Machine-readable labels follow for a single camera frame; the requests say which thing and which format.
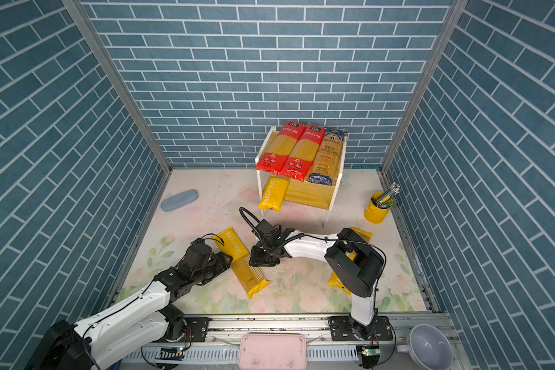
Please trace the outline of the yellow pasta bag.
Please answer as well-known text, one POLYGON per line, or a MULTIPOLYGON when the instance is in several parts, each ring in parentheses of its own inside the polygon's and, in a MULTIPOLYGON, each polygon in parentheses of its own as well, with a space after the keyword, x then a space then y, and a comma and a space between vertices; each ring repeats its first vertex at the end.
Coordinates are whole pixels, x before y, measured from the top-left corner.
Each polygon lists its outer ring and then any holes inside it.
POLYGON ((249 299, 269 285, 269 281, 265 279, 261 270, 250 265, 249 251, 237 236, 234 228, 229 227, 215 235, 214 241, 222 253, 232 258, 231 269, 249 299))

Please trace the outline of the yellow Pastatime bag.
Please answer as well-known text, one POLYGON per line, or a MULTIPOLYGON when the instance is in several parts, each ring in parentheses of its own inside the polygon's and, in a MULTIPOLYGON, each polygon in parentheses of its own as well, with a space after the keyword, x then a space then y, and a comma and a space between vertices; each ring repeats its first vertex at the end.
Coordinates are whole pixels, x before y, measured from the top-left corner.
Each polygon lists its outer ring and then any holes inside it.
MULTIPOLYGON (((370 242, 370 240, 372 239, 373 233, 370 233, 368 231, 364 231, 360 228, 355 228, 355 227, 352 227, 351 229, 354 232, 356 232, 356 234, 358 234, 360 236, 360 238, 362 240, 364 240, 365 242, 370 242)), ((342 281, 339 279, 339 277, 337 276, 336 273, 331 274, 331 277, 330 277, 329 282, 328 282, 328 286, 329 287, 340 288, 345 293, 347 293, 349 295, 352 294, 351 291, 349 291, 348 288, 345 287, 345 285, 342 283, 342 281)))
POLYGON ((261 201, 257 206, 261 210, 272 210, 280 212, 285 195, 288 191, 289 181, 281 178, 271 177, 261 196, 261 201))

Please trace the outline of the red spaghetti bag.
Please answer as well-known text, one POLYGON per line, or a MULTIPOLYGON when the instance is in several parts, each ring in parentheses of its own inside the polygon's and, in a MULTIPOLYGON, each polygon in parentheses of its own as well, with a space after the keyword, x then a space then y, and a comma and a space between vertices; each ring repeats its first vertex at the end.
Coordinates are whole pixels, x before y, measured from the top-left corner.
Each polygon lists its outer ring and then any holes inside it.
POLYGON ((326 129, 323 127, 307 126, 278 174, 304 181, 319 152, 325 132, 326 129))
POLYGON ((279 134, 268 144, 255 169, 278 175, 305 129, 306 126, 301 123, 285 123, 279 134))

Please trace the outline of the blue MoliPasta spaghetti bag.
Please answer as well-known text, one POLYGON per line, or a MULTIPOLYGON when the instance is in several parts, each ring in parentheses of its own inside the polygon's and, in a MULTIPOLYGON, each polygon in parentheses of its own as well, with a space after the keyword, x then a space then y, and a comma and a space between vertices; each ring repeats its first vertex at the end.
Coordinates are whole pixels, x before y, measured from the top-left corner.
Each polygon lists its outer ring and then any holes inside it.
POLYGON ((328 128, 309 171, 308 182, 332 186, 343 150, 346 131, 328 128))

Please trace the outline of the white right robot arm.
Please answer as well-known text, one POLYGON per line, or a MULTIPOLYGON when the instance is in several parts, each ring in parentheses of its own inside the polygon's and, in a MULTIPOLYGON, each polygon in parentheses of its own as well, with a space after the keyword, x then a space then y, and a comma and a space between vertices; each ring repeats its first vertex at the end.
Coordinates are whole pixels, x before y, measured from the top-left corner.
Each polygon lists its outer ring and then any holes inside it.
POLYGON ((349 322, 354 335, 364 340, 376 337, 376 292, 386 265, 385 254, 379 248, 351 228, 337 234, 315 235, 261 220, 251 230, 257 238, 250 252, 251 267, 274 267, 284 258, 327 263, 351 292, 349 322))

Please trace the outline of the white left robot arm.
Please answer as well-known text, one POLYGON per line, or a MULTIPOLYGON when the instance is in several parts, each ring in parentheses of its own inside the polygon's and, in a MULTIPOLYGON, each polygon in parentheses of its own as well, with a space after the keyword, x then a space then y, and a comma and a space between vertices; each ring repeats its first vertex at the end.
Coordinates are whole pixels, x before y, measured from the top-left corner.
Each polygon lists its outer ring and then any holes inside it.
POLYGON ((157 339, 178 339, 184 314, 174 306, 197 285, 206 285, 231 266, 230 255, 215 252, 217 234, 191 242, 182 259, 121 302, 70 324, 52 325, 26 364, 27 369, 105 369, 157 339))

